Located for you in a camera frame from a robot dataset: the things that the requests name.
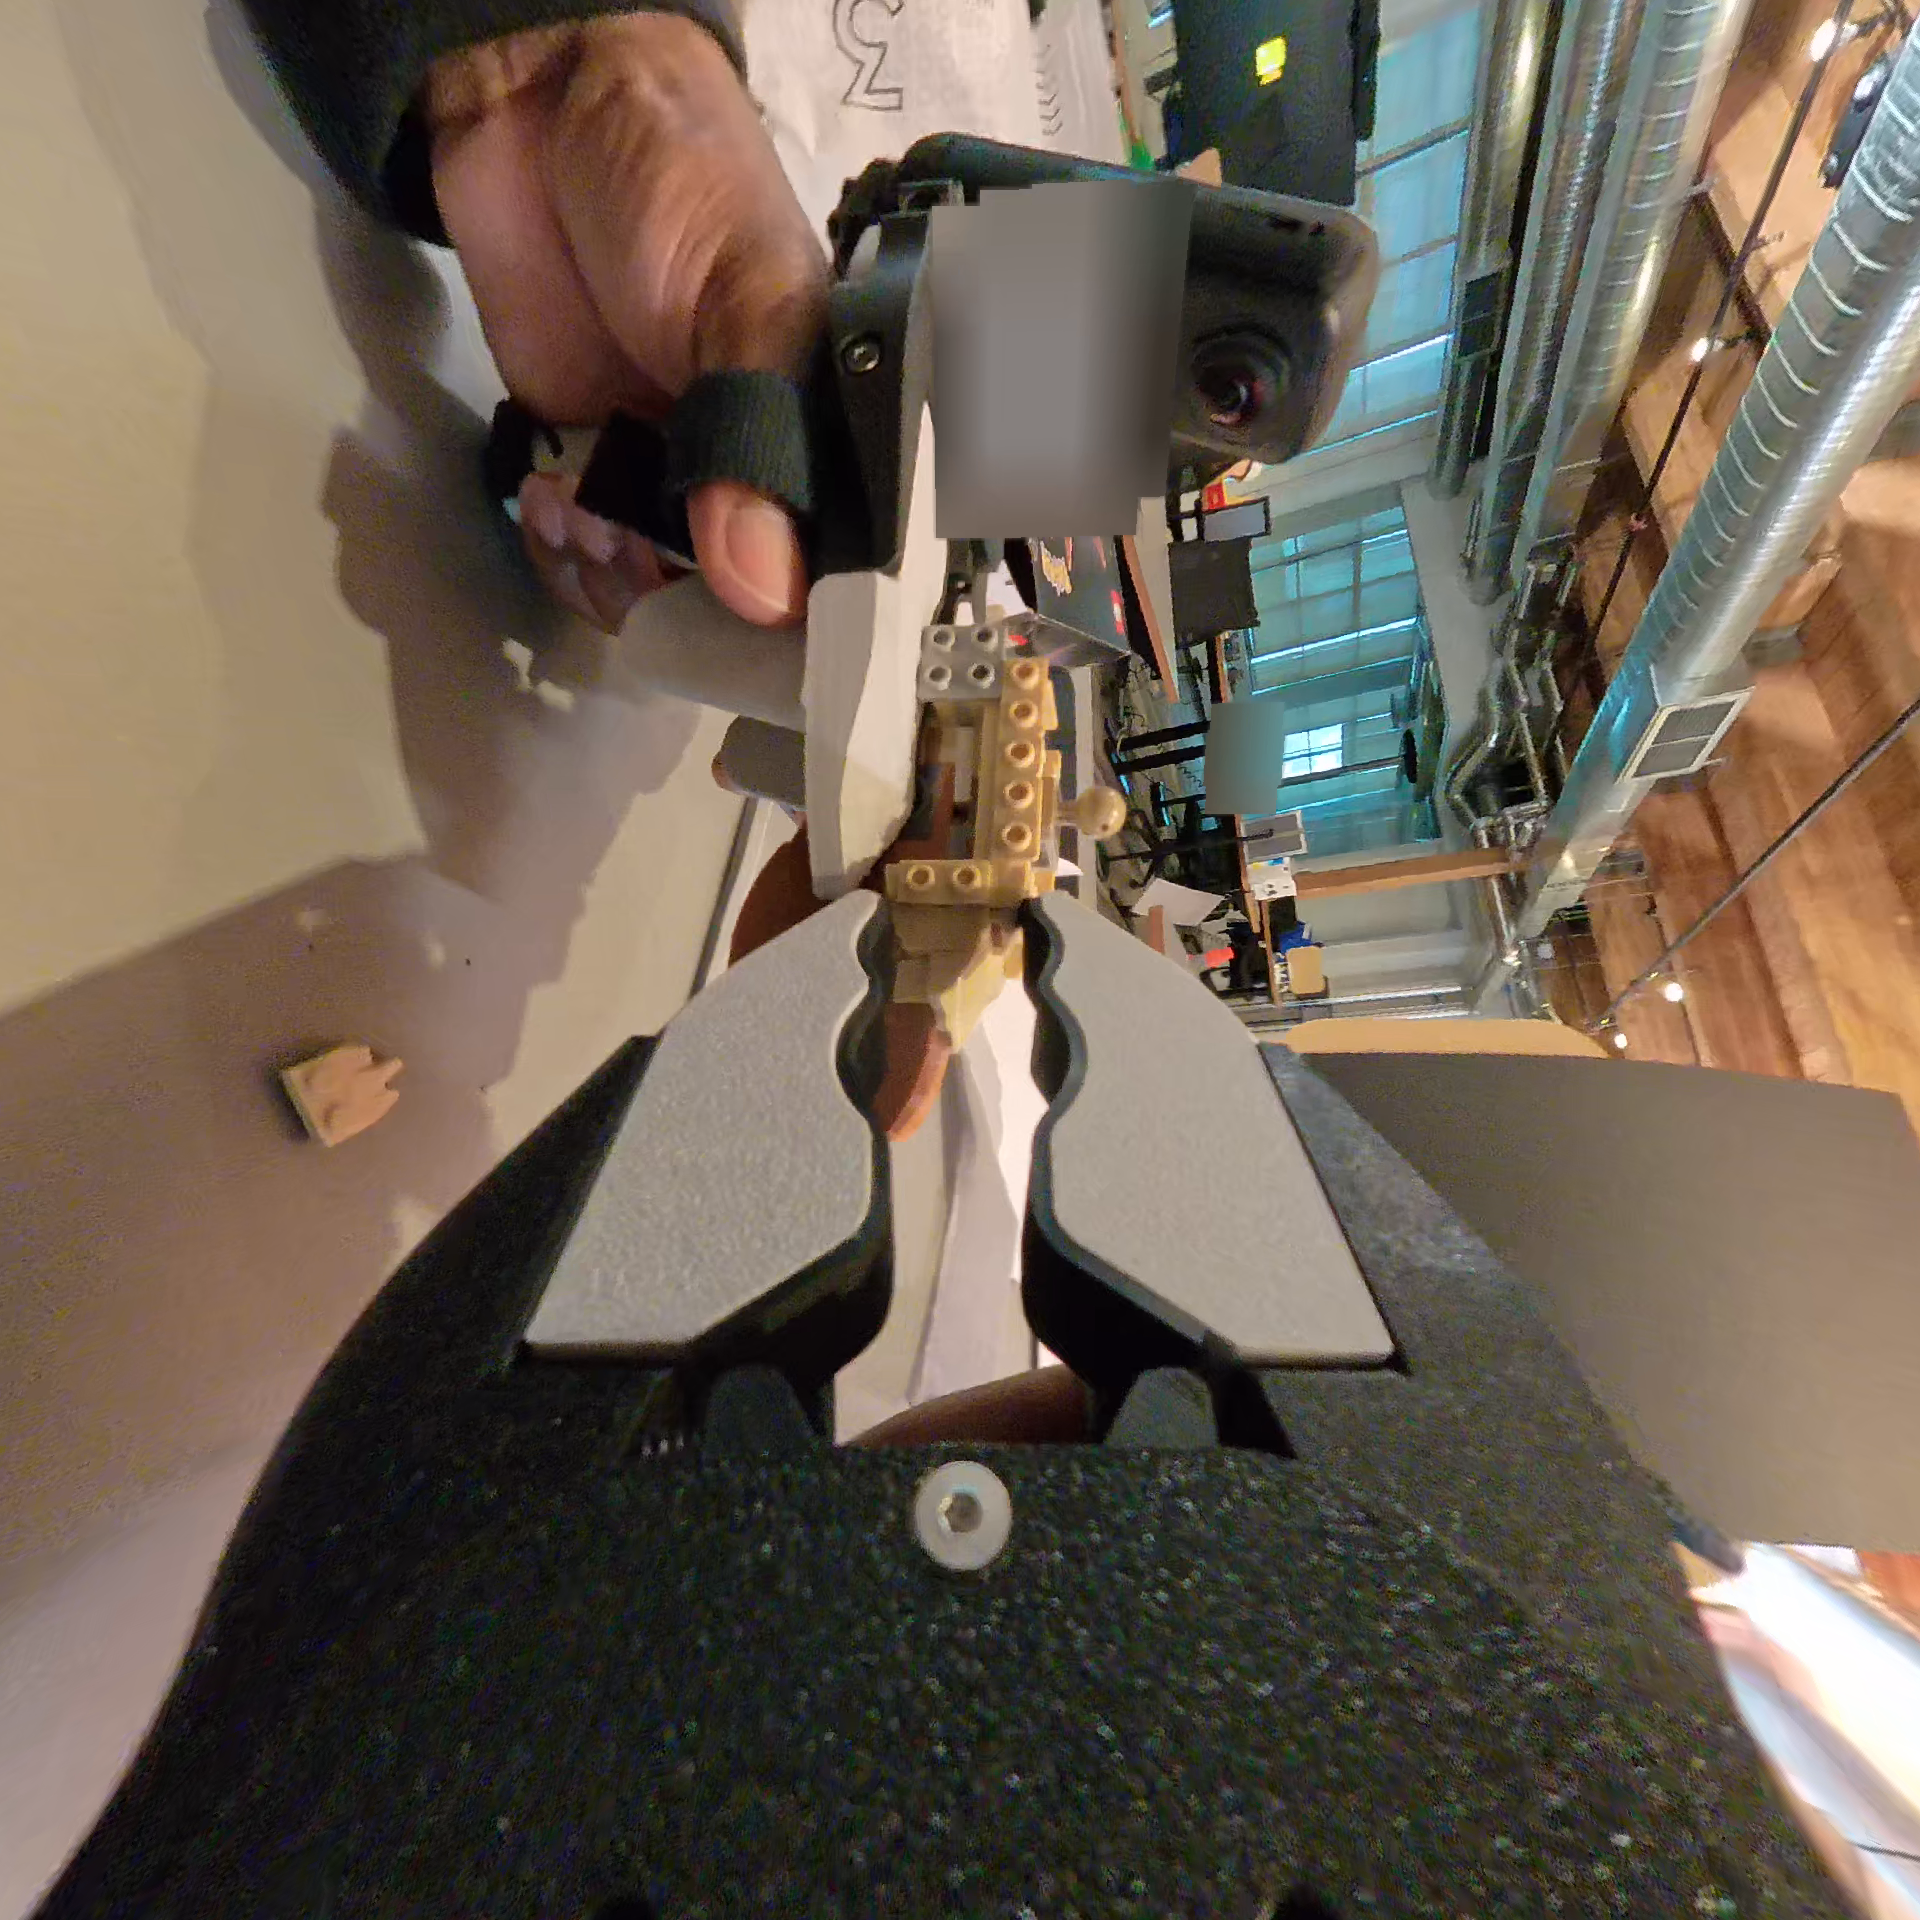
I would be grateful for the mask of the large window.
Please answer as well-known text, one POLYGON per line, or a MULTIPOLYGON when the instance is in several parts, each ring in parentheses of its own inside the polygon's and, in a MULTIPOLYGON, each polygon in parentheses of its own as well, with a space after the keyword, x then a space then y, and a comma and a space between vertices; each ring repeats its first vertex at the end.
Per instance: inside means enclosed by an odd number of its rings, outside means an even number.
POLYGON ((1490 628, 1457 602, 1420 490, 1490 7, 1378 7, 1378 26, 1378 119, 1358 149, 1378 290, 1323 440, 1262 484, 1257 628, 1232 663, 1232 693, 1268 710, 1274 809, 1299 809, 1308 853, 1331 862, 1466 848, 1443 758, 1490 628))

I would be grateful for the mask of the small black monitor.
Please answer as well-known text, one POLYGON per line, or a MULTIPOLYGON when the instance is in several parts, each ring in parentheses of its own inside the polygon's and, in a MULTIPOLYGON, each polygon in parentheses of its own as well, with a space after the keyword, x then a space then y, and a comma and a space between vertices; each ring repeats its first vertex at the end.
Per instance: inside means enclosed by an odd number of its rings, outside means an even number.
POLYGON ((1163 549, 1172 573, 1172 633, 1176 635, 1218 635, 1257 628, 1250 594, 1250 542, 1176 542, 1163 549))

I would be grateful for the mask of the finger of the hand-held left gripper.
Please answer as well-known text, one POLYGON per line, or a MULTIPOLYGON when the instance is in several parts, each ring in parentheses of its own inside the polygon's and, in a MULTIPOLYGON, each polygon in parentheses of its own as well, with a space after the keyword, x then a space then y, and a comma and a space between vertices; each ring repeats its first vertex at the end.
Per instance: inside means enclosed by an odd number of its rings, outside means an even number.
POLYGON ((823 899, 858 891, 911 809, 919 628, 901 585, 841 573, 802 606, 802 835, 823 899))

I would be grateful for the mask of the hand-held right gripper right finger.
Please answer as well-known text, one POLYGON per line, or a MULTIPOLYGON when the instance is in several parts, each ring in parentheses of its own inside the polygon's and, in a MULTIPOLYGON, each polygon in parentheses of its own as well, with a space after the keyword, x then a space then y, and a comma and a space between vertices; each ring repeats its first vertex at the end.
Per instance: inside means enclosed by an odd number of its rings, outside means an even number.
POLYGON ((1384 1360, 1372 1287, 1232 1006, 1074 898, 1025 905, 1025 954, 1040 1248, 1224 1360, 1384 1360))

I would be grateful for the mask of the colourful picture box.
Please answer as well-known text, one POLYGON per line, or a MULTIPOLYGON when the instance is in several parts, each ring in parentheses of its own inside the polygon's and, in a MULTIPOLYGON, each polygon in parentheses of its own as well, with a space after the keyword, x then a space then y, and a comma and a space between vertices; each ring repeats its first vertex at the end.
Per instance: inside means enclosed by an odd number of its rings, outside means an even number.
POLYGON ((1172 542, 1163 535, 1074 535, 1025 542, 1032 552, 1032 606, 1074 633, 1058 663, 1121 663, 1143 658, 1150 674, 1172 674, 1176 621, 1172 621, 1172 542))

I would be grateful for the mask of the tan claw brick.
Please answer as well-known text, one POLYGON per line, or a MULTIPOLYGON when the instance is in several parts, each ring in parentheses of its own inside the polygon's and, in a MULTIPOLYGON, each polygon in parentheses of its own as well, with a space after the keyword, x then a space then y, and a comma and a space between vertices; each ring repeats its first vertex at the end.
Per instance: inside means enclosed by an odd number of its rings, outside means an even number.
POLYGON ((397 1102, 397 1056, 382 1056, 376 1044, 334 1044, 318 1056, 303 1056, 278 1068, 281 1096, 293 1102, 308 1141, 342 1145, 397 1102))

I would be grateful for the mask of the white printed paper bag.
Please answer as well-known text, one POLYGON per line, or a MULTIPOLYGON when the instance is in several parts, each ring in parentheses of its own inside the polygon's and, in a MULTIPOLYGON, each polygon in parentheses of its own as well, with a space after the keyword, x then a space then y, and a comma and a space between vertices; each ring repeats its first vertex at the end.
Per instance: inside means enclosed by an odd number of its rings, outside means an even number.
POLYGON ((1095 0, 745 0, 751 83, 823 232, 841 185, 919 134, 987 134, 1121 163, 1095 0))

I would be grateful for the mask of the person's left hand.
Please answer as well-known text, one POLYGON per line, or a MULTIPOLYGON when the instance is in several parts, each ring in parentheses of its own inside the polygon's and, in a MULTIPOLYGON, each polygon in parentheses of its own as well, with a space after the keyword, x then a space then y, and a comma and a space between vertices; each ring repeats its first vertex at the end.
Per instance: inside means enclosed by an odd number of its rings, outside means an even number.
POLYGON ((807 376, 829 259, 707 26, 605 10, 471 46, 415 109, 524 408, 599 430, 668 420, 696 376, 807 376))

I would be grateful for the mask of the tan and orange brick model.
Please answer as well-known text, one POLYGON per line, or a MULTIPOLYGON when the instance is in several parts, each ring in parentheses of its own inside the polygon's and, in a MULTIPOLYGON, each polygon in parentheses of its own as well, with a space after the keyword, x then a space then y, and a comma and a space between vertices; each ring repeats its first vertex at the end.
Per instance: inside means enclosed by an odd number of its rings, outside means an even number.
POLYGON ((896 988, 884 1006, 874 1130, 906 1141, 938 1102, 948 1056, 1025 975, 1025 899, 1053 891, 1058 830, 1107 838, 1128 804, 1085 784, 1058 804, 1053 681, 1032 621, 911 633, 911 809, 862 874, 890 899, 896 988))

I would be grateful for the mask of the large black monitor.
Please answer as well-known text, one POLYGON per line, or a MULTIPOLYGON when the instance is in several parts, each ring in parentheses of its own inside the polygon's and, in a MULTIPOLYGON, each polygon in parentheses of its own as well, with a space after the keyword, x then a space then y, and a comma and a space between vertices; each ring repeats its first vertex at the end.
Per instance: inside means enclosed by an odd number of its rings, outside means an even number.
POLYGON ((1232 134, 1358 134, 1378 0, 1176 0, 1172 99, 1193 149, 1232 134))

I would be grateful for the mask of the silver ventilation duct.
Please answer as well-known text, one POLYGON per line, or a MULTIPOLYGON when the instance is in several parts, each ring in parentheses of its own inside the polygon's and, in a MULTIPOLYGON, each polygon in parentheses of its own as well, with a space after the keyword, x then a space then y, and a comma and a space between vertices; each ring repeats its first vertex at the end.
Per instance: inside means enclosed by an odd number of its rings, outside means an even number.
POLYGON ((1655 702, 1692 703, 1729 674, 1843 484, 1905 397, 1920 355, 1915 310, 1920 134, 1868 134, 1573 758, 1512 905, 1521 938, 1584 898, 1638 809, 1644 780, 1628 758, 1655 702))
POLYGON ((1482 20, 1431 461, 1434 499, 1472 499, 1478 606, 1521 606, 1525 575, 1573 561, 1742 26, 1742 0, 1498 0, 1482 20))

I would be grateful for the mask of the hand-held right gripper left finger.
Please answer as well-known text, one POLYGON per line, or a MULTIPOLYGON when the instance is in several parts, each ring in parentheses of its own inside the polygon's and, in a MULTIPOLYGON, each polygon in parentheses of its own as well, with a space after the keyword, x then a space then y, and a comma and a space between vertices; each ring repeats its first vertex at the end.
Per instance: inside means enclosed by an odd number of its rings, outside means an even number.
POLYGON ((890 1306, 884 899, 850 891, 659 1035, 531 1306, 531 1358, 846 1360, 890 1306))

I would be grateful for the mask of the torn white paper bag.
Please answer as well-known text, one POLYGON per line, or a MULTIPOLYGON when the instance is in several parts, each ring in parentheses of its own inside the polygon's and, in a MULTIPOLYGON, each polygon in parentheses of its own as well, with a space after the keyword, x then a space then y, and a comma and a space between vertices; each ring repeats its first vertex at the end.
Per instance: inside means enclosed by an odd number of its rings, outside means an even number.
POLYGON ((1025 1204, 1037 1161, 1037 1016, 1008 992, 896 1141, 896 1303, 862 1439, 993 1432, 1040 1370, 1025 1316, 1025 1204))

